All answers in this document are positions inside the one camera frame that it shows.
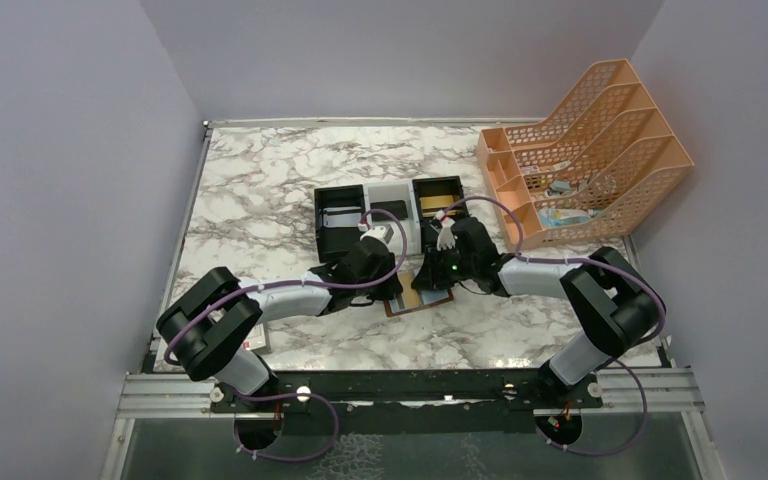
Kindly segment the brown leather card holder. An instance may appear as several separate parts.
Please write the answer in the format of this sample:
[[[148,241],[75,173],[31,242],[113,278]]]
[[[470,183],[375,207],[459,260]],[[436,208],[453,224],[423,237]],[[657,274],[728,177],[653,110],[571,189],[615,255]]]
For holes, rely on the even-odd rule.
[[[436,307],[454,300],[451,289],[448,290],[416,290],[411,287],[418,269],[404,271],[398,274],[402,292],[394,299],[384,303],[385,314],[392,318],[417,311]]]

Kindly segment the black and white card tray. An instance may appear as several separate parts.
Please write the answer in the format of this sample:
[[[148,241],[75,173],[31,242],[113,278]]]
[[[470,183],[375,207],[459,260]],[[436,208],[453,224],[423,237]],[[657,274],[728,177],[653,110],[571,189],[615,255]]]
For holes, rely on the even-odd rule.
[[[398,220],[387,211],[375,210],[366,221],[371,226],[383,225],[393,230],[388,247],[395,254],[403,250],[409,256],[423,254],[437,236],[430,221],[439,210],[423,214],[419,198],[435,195],[453,195],[456,201],[462,199],[461,178],[432,177],[316,188],[313,198],[318,260],[328,263],[345,255],[361,237],[358,228],[361,215],[372,209],[371,203],[390,200],[404,200],[409,218]]]

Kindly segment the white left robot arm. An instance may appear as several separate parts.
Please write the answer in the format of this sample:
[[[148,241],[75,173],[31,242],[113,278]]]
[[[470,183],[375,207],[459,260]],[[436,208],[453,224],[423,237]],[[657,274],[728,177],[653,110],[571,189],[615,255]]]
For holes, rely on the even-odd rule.
[[[288,317],[320,317],[349,308],[358,298],[386,301],[401,293],[402,260],[367,236],[339,260],[296,279],[260,283],[226,267],[208,271],[169,306],[155,327],[170,362],[193,381],[213,377],[243,396],[260,395],[275,375],[242,344],[258,325]]]

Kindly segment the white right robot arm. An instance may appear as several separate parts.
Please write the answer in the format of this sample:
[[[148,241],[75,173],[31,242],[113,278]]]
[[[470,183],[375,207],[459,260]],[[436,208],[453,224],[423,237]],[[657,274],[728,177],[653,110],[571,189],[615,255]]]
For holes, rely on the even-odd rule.
[[[436,242],[424,251],[414,289],[447,290],[472,281],[487,295],[570,303],[582,330],[539,368],[539,386],[546,394],[571,391],[663,327],[663,301],[614,248],[575,259],[526,257],[499,252],[474,217],[434,226]]]

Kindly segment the black card in tray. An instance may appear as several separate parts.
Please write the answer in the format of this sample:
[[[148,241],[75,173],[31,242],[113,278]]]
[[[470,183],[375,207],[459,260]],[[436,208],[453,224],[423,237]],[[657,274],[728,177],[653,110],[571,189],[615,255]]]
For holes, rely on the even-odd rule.
[[[404,200],[374,202],[370,204],[370,207],[374,210],[387,211],[398,220],[409,218],[408,205]]]

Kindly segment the gold card in tray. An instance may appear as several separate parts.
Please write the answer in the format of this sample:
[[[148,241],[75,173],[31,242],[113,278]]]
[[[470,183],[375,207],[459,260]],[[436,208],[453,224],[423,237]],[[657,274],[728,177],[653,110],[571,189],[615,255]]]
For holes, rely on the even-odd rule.
[[[420,211],[423,214],[427,212],[436,212],[445,209],[456,201],[453,195],[435,195],[422,196],[419,198]]]

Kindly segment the orange plastic file organizer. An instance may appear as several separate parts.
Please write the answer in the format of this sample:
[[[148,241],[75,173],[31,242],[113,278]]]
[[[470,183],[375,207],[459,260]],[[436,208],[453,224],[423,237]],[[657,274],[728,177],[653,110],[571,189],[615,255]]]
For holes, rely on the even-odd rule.
[[[476,158],[525,249],[628,235],[694,166],[626,59],[592,64],[538,123],[482,130]]]

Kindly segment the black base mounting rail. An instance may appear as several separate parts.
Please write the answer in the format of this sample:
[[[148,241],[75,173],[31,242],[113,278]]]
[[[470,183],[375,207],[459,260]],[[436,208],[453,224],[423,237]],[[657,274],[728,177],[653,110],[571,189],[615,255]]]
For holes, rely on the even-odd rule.
[[[280,371],[268,394],[287,394],[282,411],[302,413],[310,394],[349,412],[394,404],[409,408],[491,404],[537,413],[702,412],[706,405],[688,368],[608,368],[587,376],[568,393],[546,393],[534,369]],[[214,379],[185,374],[127,376],[119,419],[256,418],[257,407],[235,399]]]

